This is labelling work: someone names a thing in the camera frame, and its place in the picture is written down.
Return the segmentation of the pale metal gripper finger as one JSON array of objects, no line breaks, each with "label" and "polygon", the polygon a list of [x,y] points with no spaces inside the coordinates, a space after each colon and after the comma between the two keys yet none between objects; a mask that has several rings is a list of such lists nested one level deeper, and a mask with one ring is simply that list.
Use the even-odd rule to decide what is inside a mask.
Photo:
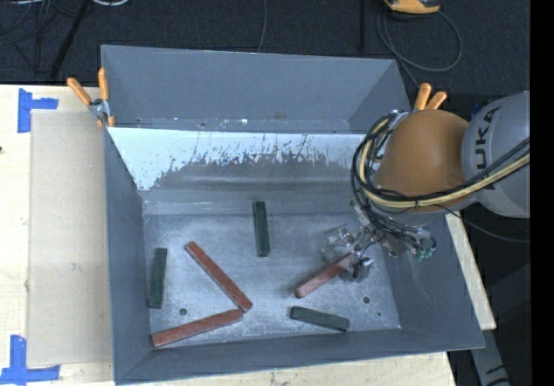
[{"label": "pale metal gripper finger", "polygon": [[371,257],[362,257],[354,259],[340,275],[344,282],[361,283],[366,280],[374,266],[374,259]]},{"label": "pale metal gripper finger", "polygon": [[323,236],[325,245],[321,252],[326,260],[336,260],[353,249],[354,238],[346,225],[329,228]]}]

